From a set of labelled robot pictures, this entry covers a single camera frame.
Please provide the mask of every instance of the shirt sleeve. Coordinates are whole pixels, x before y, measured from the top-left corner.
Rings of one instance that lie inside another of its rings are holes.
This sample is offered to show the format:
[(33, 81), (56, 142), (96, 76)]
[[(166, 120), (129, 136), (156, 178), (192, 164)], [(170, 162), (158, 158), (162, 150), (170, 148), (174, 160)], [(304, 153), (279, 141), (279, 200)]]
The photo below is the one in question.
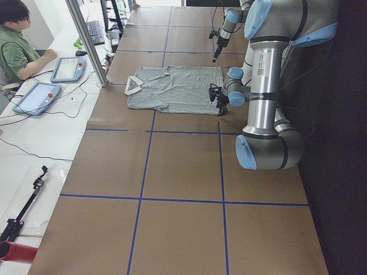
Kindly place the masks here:
[(27, 66), (28, 60), (18, 44), (12, 42), (4, 44), (2, 53), (8, 66), (15, 74), (18, 74), (22, 68)]

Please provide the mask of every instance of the person's arm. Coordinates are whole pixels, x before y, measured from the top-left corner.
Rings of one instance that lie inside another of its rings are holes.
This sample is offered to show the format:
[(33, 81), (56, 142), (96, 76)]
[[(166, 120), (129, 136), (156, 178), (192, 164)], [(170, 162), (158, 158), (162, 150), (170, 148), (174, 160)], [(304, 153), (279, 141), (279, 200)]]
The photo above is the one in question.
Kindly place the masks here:
[(52, 49), (48, 49), (39, 59), (28, 63), (27, 66), (22, 68), (17, 73), (17, 76), (22, 80), (26, 80), (28, 77), (38, 73), (48, 62), (54, 60), (56, 57), (57, 53)]

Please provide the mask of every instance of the man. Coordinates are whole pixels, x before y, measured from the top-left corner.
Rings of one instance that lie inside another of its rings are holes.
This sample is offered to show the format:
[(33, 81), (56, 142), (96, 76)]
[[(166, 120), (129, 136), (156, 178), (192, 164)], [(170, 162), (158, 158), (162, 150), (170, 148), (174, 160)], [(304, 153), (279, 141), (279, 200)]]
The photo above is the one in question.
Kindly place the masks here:
[(0, 0), (0, 66), (11, 83), (38, 73), (57, 57), (52, 49), (40, 57), (22, 35), (29, 27), (29, 10), (21, 0)]

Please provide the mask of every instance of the white table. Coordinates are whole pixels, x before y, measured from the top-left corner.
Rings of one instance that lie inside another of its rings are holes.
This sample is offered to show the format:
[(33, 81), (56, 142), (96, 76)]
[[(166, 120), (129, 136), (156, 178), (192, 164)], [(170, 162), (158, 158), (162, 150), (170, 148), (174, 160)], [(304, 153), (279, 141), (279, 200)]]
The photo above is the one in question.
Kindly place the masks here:
[[(81, 7), (81, 11), (84, 15), (89, 14), (89, 20), (97, 17), (101, 18), (100, 5), (89, 3)], [(73, 46), (73, 43), (78, 37), (79, 35), (73, 22), (70, 22), (64, 26), (50, 48), (55, 49), (59, 57), (74, 56), (77, 49)], [(106, 37), (105, 41), (106, 44), (96, 47), (100, 60), (103, 60), (106, 53), (109, 53), (111, 50)], [(49, 113), (43, 113), (41, 116), (31, 116), (23, 121), (4, 125), (27, 117), (26, 115), (17, 115), (17, 113), (13, 112), (11, 109), (14, 104), (10, 103), (0, 115), (0, 129), (3, 131), (0, 138), (38, 156), (72, 160), (101, 88), (95, 73), (92, 73), (93, 67), (88, 55), (85, 58), (87, 66), (82, 79), (75, 84), (61, 84), (63, 87), (62, 92), (59, 95), (59, 99), (55, 100), (46, 110)], [(41, 72), (53, 70), (56, 62), (57, 59), (50, 62)], [(43, 74), (38, 76), (37, 80), (49, 83), (50, 77), (51, 73)], [(84, 91), (77, 88), (87, 78), (88, 80), (82, 86)], [(24, 95), (35, 81), (34, 79), (26, 81), (19, 89), (17, 95)], [(16, 103), (20, 99), (20, 97), (15, 97), (12, 101)], [(70, 118), (63, 113), (51, 114), (56, 112), (64, 112), (68, 116), (75, 118)], [(33, 192), (33, 181), (41, 174), (37, 174), (37, 169), (40, 171), (43, 165), (49, 168), (49, 174), (46, 174), (44, 177), (45, 187), (43, 187), (39, 197), (36, 198), (36, 202), (32, 204), (23, 219), (26, 224), (24, 229), (27, 232), (27, 226), (32, 227), (32, 225), (27, 224), (27, 221), (33, 222), (37, 220), (40, 213), (42, 213), (41, 216), (43, 217), (51, 215), (62, 187), (60, 179), (56, 179), (54, 173), (62, 172), (66, 176), (72, 162), (41, 159), (27, 155), (20, 149), (10, 146), (3, 141), (0, 141), (0, 161), (0, 217), (11, 215), (11, 218), (15, 218)], [(26, 186), (30, 186), (29, 195), (24, 193)], [(18, 198), (18, 204), (13, 203), (14, 196), (15, 199)], [(13, 206), (13, 209), (10, 211), (8, 209), (9, 206)], [(5, 226), (6, 220), (2, 219), (0, 221), (0, 231)], [(39, 234), (38, 237), (18, 237), (16, 242), (39, 247), (41, 240), (42, 234)], [(0, 262), (0, 273), (2, 275), (27, 274), (29, 268), (29, 264)]]

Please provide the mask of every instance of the humanoid robot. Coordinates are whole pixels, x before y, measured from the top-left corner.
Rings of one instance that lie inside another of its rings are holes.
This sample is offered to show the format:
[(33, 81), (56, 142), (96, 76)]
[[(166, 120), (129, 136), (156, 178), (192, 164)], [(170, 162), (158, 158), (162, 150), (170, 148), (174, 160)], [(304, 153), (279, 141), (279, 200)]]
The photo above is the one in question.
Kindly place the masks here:
[[(303, 155), (301, 135), (278, 105), (283, 50), (324, 43), (335, 36), (339, 0), (240, 0), (227, 9), (213, 62), (226, 47), (237, 23), (245, 22), (249, 40), (244, 66), (230, 68), (222, 96), (235, 106), (249, 101), (248, 123), (236, 138), (236, 154), (245, 169), (286, 169)], [(251, 87), (243, 82), (251, 79)]]

